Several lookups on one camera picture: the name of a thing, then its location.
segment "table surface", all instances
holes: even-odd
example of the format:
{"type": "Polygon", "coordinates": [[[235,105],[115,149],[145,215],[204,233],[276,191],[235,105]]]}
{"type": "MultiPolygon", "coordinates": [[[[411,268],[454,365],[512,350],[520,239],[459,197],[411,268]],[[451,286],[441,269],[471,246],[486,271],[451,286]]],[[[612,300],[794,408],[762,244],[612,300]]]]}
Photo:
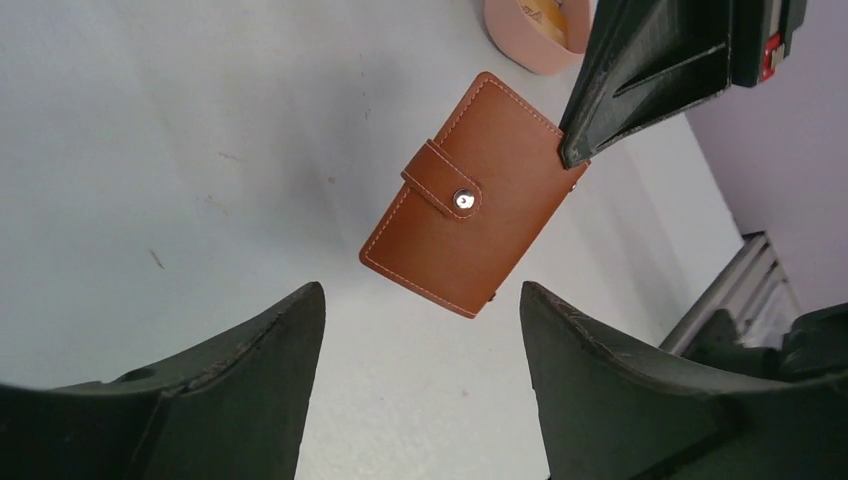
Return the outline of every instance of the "table surface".
{"type": "Polygon", "coordinates": [[[0,381],[109,381],[319,280],[298,478],[545,478],[521,282],[658,344],[741,240],[680,116],[599,155],[476,320],[360,266],[478,72],[556,122],[577,68],[502,56],[481,0],[357,3],[0,6],[0,381]]]}

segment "silver snap button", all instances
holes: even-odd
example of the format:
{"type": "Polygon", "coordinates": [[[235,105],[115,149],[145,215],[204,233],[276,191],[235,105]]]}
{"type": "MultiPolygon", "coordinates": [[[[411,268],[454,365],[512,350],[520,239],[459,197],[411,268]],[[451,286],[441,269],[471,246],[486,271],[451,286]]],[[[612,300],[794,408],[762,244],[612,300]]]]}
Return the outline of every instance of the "silver snap button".
{"type": "Polygon", "coordinates": [[[453,204],[460,210],[468,210],[474,206],[474,194],[471,190],[459,189],[453,194],[453,204]]]}

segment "red component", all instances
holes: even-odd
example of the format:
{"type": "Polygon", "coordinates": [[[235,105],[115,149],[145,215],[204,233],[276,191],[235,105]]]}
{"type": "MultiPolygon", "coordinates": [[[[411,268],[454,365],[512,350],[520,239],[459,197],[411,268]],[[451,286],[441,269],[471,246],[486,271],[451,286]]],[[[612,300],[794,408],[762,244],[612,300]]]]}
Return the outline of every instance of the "red component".
{"type": "Polygon", "coordinates": [[[766,50],[763,55],[763,73],[760,81],[765,82],[774,75],[777,64],[783,61],[784,48],[783,38],[779,33],[775,33],[766,42],[766,50]]]}

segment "pink cup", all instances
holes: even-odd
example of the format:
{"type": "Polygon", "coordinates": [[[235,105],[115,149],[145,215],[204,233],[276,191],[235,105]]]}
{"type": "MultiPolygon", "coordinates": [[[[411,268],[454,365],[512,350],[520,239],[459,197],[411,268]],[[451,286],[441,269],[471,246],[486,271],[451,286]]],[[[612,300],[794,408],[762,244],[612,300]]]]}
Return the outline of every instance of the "pink cup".
{"type": "Polygon", "coordinates": [[[517,0],[485,0],[483,6],[486,29],[495,45],[504,55],[539,75],[559,73],[586,53],[592,29],[589,0],[563,0],[560,11],[568,21],[567,49],[539,32],[517,0]]]}

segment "card holder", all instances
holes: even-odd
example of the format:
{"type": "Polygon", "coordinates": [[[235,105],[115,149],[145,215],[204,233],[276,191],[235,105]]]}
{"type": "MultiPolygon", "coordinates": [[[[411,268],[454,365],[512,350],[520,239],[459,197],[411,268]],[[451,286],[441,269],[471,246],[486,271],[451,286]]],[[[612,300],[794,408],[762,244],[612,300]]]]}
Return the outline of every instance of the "card holder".
{"type": "Polygon", "coordinates": [[[562,132],[491,73],[480,74],[360,251],[367,267],[474,318],[574,189],[562,132]]]}

